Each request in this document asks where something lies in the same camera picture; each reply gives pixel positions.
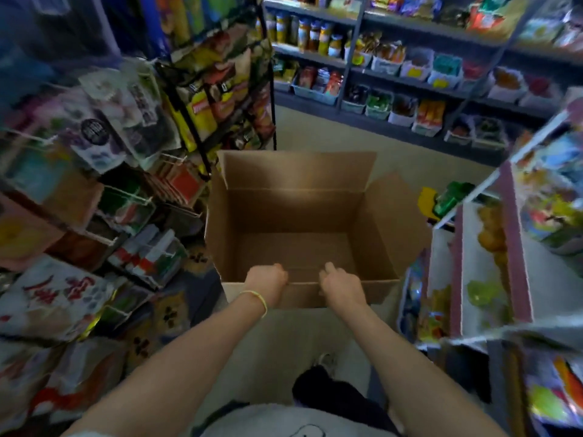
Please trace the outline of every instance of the pant leg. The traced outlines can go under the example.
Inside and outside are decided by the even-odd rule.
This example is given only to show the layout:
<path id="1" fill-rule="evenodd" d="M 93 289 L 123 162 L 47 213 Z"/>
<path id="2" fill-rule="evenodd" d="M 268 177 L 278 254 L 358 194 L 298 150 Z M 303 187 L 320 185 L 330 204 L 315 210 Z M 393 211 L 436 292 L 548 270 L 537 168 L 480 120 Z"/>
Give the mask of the pant leg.
<path id="1" fill-rule="evenodd" d="M 301 374 L 295 381 L 292 394 L 305 407 L 399 435 L 388 414 L 378 404 L 364 397 L 350 383 L 333 380 L 322 366 L 312 367 Z"/>

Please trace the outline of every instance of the bracelet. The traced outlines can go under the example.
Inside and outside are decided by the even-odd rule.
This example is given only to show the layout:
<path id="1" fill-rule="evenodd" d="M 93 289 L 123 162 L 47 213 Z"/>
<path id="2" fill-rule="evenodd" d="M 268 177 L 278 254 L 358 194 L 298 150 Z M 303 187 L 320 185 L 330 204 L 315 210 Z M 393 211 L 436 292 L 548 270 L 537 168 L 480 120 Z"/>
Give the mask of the bracelet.
<path id="1" fill-rule="evenodd" d="M 263 303 L 263 307 L 265 308 L 265 313 L 263 313 L 263 316 L 261 316 L 261 319 L 263 319 L 265 317 L 265 315 L 267 314 L 267 302 L 265 301 L 264 297 L 261 294 L 257 293 L 256 291 L 253 291 L 253 290 L 243 290 L 240 294 L 243 294 L 243 293 L 253 294 L 253 296 L 256 296 L 257 298 L 259 298 L 261 303 Z"/>

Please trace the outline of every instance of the person's left arm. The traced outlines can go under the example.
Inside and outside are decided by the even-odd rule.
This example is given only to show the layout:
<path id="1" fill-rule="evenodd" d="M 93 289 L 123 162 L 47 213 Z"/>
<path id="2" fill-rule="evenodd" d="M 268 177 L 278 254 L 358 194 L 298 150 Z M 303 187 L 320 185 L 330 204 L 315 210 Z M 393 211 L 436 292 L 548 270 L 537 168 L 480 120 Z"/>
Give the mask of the person's left arm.
<path id="1" fill-rule="evenodd" d="M 288 274 L 281 265 L 253 267 L 245 289 L 276 307 Z M 185 430 L 237 343 L 264 314 L 261 300 L 242 293 L 226 309 L 154 354 L 66 433 L 112 437 L 174 436 Z"/>

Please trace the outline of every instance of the cardboard box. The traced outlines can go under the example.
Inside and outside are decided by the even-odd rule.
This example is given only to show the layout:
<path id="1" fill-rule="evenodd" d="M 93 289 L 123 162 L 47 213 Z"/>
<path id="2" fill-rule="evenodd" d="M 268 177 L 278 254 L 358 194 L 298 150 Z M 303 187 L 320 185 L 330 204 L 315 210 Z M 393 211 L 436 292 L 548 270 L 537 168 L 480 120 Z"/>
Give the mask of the cardboard box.
<path id="1" fill-rule="evenodd" d="M 280 308 L 324 307 L 326 262 L 357 274 L 368 303 L 398 284 L 431 231 L 417 196 L 396 173 L 370 183 L 375 153 L 221 151 L 205 240 L 227 300 L 254 265 L 280 263 L 289 284 Z"/>

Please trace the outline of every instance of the yellow price tag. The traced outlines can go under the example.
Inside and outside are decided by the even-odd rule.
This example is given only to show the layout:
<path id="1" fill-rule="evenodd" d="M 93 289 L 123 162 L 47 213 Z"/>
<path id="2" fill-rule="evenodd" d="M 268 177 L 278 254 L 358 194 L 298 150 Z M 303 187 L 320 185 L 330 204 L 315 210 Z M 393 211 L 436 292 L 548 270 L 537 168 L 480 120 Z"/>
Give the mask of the yellow price tag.
<path id="1" fill-rule="evenodd" d="M 416 67 L 409 69 L 409 71 L 407 72 L 407 76 L 410 76 L 412 78 L 419 78 L 421 76 L 421 69 L 417 69 Z"/>
<path id="2" fill-rule="evenodd" d="M 364 63 L 364 57 L 362 56 L 362 54 L 358 54 L 358 55 L 354 55 L 352 57 L 352 64 L 354 64 L 355 66 L 359 66 L 362 63 Z"/>
<path id="3" fill-rule="evenodd" d="M 438 80 L 435 80 L 433 82 L 433 87 L 437 87 L 438 89 L 444 89 L 448 86 L 449 86 L 449 83 L 446 80 L 438 79 Z"/>

